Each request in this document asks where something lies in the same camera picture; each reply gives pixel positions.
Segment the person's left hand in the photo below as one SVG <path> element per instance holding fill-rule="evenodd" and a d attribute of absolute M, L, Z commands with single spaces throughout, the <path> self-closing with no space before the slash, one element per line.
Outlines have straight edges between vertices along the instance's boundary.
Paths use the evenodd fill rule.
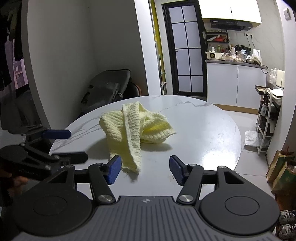
<path fill-rule="evenodd" d="M 28 178 L 22 176 L 13 178 L 12 184 L 8 188 L 10 197 L 20 196 L 23 192 L 23 187 L 27 185 L 28 181 Z"/>

